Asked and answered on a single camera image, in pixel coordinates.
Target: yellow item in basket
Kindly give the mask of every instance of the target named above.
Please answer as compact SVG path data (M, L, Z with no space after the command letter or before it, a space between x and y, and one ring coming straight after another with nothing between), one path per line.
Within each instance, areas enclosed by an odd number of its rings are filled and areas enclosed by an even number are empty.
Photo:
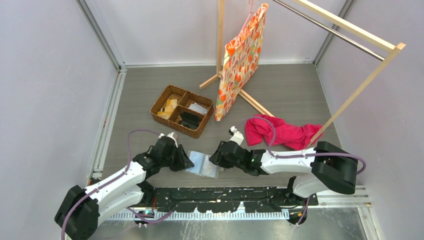
M166 100L165 109L163 111L158 111L157 115L163 119L169 119L177 108L178 101L176 99L168 99Z

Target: wooden clothes rack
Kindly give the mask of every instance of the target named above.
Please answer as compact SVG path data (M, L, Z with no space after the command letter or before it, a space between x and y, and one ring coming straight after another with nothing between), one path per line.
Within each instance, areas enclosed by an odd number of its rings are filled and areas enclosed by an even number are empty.
M309 22L317 25L318 27L328 31L329 33L335 35L336 37L342 39L343 41L351 44L352 46L360 49L361 51L367 53L368 55L381 61L380 65L371 72L371 74L359 85L359 87L347 98L347 100L341 105L341 107L335 112L335 114L321 127L321 129L312 137L309 145L306 148L309 148L311 144L329 127L330 124L352 103L352 101L377 77L377 75L398 55L398 53L405 47L404 43L399 43L398 45L393 45L367 31L364 29L344 20L343 18L334 15L333 13L309 2L307 0L292 0L293 2L311 10L312 12L318 14L319 16L329 20L333 24L341 27L342 29L366 40L367 42L383 49L388 52L387 57L383 57L373 52L372 50L366 48L365 46L357 43L356 41L350 39L349 37L341 34L340 32L325 26L319 21L309 17L308 15L292 8L291 6L285 4L280 0L273 0L280 6L285 7L291 12L301 16L302 18L308 20ZM217 32L217 43L216 43L216 74L211 78L206 80L204 83L200 84L200 89L205 88L213 81L218 78L222 78L222 56L223 56L223 33L224 33L224 0L218 0L218 32ZM254 108L256 108L260 113L272 116L266 108L264 108L259 102L257 102L253 97L247 94L243 89L240 90L239 95L249 102Z

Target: white wall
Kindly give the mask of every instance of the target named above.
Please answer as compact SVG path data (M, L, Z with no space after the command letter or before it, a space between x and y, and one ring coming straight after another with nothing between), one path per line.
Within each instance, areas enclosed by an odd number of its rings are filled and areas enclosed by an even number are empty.
M269 0L260 61L312 62L327 32ZM290 0L301 12L310 13ZM344 0L313 0L338 14ZM89 0L96 18L111 32L127 65L199 64L216 61L217 0ZM262 1L255 1L257 10ZM248 0L226 0L224 44L241 30L249 15ZM328 21L320 17L323 23Z
M59 239L116 71L74 0L3 0L0 23L0 236Z
M347 18L392 44L406 44L335 121L345 150L368 162L359 178L388 240L424 234L423 9L415 0L357 1ZM378 63L339 39L330 45L318 70L332 113Z

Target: wooden frame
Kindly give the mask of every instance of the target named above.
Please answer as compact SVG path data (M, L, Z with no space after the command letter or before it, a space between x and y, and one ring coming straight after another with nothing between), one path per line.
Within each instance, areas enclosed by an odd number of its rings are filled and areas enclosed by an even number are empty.
M273 0L274 2L280 4L281 6L291 10L292 12L300 15L304 19L307 19L308 21L320 26L321 28L324 28L321 23L316 22L316 20L309 18L305 14L293 9L292 7L286 5L285 3L281 2L280 0ZM295 3L305 7L306 9L311 10L314 13L317 13L319 16L324 17L325 19L329 20L333 24L339 26L342 29L345 29L346 31L366 40L367 42L379 47L380 49L383 49L384 51L388 52L388 56L386 58L381 58L382 62L380 65L377 66L377 68L372 71L372 73L359 85L359 87L347 98L347 100L341 105L341 107L335 112L333 116L321 127L321 129L312 137L310 140L309 145L306 148L309 148L312 143L331 125L334 120L340 116L340 114L343 113L343 111L355 100L355 98L378 76L378 74L385 68L387 65L398 55L398 53L405 47L404 43L399 43L398 45L393 45L367 31L364 29L346 21L345 19L334 15L333 13L313 4L312 2L309 2L307 0L293 0ZM215 81L217 78L222 77L222 51L223 51L223 26L224 26L224 0L218 0L218 34L217 34L217 51L216 51L216 74L209 78L207 81L202 83L200 85L200 89L205 88L207 85ZM336 32L338 34L337 37L342 38L346 42L349 42L350 44L356 46L359 49L362 49L364 51L363 46L360 44L354 42L353 40L349 39L348 37ZM253 107L255 107L259 112L262 114L266 114L269 116L273 115L267 111L262 105L260 105L255 99L253 99L249 94L247 94L245 91L240 91L240 96L242 96L244 99L246 99Z

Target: red towel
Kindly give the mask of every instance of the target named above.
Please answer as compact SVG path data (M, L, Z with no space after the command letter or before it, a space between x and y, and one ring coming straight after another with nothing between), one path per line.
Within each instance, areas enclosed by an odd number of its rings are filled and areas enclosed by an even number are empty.
M295 126L287 124L283 119L268 115L256 114L257 117L267 119L275 128L275 141L273 146L283 144L294 150L302 150L311 142L311 138L320 130L321 125L306 124L304 126ZM248 146L256 145L265 138L269 145L273 139L273 128L264 120L251 118L246 122L245 128L246 141Z

